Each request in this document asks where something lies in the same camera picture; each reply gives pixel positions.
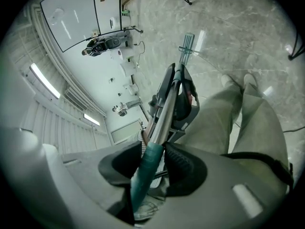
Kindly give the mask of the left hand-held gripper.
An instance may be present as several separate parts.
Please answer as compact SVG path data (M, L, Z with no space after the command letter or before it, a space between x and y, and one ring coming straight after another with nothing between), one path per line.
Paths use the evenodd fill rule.
M184 64L179 64L175 72L175 63L172 63L165 72L157 94L153 95L149 102L148 113L151 116L149 120L151 124L147 127L148 138L151 138L158 121L158 118L155 117L158 111L156 104L165 104L174 76L181 88L181 93L178 93L176 98L175 120L173 120L167 139L178 140L184 136L186 128L199 113L198 94L190 74Z

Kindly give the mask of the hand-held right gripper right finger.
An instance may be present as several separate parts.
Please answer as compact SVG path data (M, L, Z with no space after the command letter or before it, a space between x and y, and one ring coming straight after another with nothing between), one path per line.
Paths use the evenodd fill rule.
M165 144L165 166L169 178L167 196L188 196L200 187L207 177L206 164L173 143Z

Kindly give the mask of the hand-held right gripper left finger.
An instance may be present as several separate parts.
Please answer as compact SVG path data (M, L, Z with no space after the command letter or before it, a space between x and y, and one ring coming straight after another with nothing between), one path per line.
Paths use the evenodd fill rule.
M98 171L111 185L130 187L131 178L142 157L142 143L126 144L123 149L105 156L98 164Z

